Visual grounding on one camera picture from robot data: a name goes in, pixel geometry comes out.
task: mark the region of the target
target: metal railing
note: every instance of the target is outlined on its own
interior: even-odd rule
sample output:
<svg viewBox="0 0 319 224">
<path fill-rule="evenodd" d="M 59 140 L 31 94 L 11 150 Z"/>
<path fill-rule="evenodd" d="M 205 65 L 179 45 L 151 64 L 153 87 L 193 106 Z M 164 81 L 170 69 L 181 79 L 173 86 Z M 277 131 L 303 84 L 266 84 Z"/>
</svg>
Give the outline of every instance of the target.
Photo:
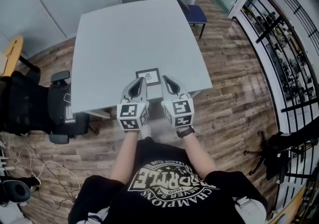
<svg viewBox="0 0 319 224">
<path fill-rule="evenodd" d="M 305 31 L 307 32 L 308 38 L 314 45 L 314 48 L 319 56 L 319 32 L 315 24 L 301 6 L 297 0 L 284 0 L 290 9 L 294 12 L 294 15 L 298 18 Z"/>
<path fill-rule="evenodd" d="M 318 81 L 303 44 L 288 18 L 273 0 L 247 0 L 242 13 L 258 36 L 256 43 L 263 45 L 271 60 L 281 86 L 285 105 L 281 113 L 287 116 L 289 133 L 297 132 L 319 116 Z M 308 175 L 305 173 L 307 149 L 311 149 L 311 156 L 308 157 L 311 158 L 310 170 L 312 170 L 314 145 L 315 143 L 307 142 L 293 147 L 293 152 L 299 153 L 291 154 L 289 175 L 286 175 L 288 182 L 291 181 L 291 177 L 295 177 L 294 183 L 296 183 L 296 176 Z M 297 166 L 293 168 L 292 159 L 297 160 Z M 298 174 L 298 165 L 303 165 L 302 174 Z M 279 184 L 275 208 L 280 187 Z M 287 186 L 283 207 L 288 202 L 289 189 L 291 199 L 294 196 L 295 186 Z"/>
</svg>

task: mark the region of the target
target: person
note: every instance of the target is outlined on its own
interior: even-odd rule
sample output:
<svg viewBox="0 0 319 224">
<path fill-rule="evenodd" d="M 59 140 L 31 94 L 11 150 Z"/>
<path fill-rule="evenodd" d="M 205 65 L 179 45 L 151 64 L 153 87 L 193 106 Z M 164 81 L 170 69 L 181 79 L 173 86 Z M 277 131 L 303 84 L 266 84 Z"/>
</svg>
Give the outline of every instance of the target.
<svg viewBox="0 0 319 224">
<path fill-rule="evenodd" d="M 141 140 L 138 131 L 128 131 L 110 178 L 85 180 L 69 224 L 240 224 L 246 222 L 235 199 L 242 197 L 259 202 L 266 218 L 266 199 L 243 173 L 219 170 L 191 126 L 177 133 L 185 149 L 155 142 L 148 125 L 141 129 Z"/>
</svg>

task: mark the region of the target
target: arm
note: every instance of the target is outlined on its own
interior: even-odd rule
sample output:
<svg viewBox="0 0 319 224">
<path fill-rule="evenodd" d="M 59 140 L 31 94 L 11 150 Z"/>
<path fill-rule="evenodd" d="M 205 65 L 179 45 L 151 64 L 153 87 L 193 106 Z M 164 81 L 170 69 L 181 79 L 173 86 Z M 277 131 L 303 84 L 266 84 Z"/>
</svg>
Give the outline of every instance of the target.
<svg viewBox="0 0 319 224">
<path fill-rule="evenodd" d="M 139 132 L 127 132 L 123 145 L 116 158 L 110 179 L 127 184 L 134 166 L 136 144 L 138 142 Z"/>
<path fill-rule="evenodd" d="M 202 148 L 194 133 L 185 136 L 183 141 L 187 156 L 202 180 L 212 171 L 218 171 L 214 160 Z"/>
</svg>

